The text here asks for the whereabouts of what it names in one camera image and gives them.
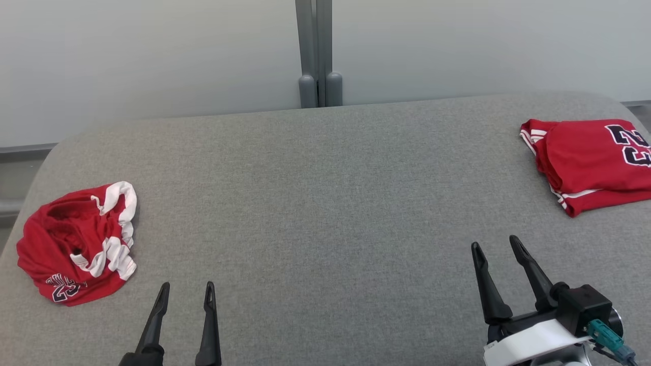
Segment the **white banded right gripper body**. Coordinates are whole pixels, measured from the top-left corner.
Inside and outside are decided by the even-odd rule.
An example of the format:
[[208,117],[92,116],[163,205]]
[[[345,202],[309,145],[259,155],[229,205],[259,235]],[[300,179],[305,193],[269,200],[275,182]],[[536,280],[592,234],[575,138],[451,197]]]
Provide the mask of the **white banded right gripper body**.
[[591,365],[587,338],[556,320],[556,309],[535,311],[488,325],[485,365]]

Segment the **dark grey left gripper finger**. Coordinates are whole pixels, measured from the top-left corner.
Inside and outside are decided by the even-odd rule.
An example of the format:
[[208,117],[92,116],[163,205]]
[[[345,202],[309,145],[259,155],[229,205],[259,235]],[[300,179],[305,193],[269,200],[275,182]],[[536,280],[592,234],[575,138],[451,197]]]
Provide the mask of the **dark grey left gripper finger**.
[[139,343],[136,347],[136,353],[163,353],[164,350],[160,345],[160,333],[162,320],[167,313],[170,295],[170,283],[165,282],[161,285],[160,291],[156,296],[153,308],[149,314],[148,320],[142,331]]
[[200,348],[196,355],[196,365],[222,365],[219,337],[218,308],[215,286],[208,281],[203,301],[205,312]]

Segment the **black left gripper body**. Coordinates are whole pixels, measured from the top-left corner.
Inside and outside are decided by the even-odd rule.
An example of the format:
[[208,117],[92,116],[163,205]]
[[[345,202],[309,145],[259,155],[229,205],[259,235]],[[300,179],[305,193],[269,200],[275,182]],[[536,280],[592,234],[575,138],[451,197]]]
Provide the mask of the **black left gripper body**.
[[160,346],[145,347],[140,352],[127,352],[121,358],[119,366],[163,365],[164,349]]

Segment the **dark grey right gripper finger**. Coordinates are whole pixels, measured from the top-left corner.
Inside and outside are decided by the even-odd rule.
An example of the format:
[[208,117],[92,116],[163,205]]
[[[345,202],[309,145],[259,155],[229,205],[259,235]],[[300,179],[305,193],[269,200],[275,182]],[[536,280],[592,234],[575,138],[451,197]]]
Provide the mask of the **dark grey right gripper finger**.
[[553,284],[548,276],[516,235],[509,236],[509,243],[511,244],[517,262],[523,267],[530,287],[534,292],[536,310],[555,310],[555,299],[550,294]]
[[513,316],[512,310],[503,301],[490,275],[489,263],[480,244],[473,242],[470,245],[470,252],[474,261],[484,321],[488,325],[494,325],[510,320]]

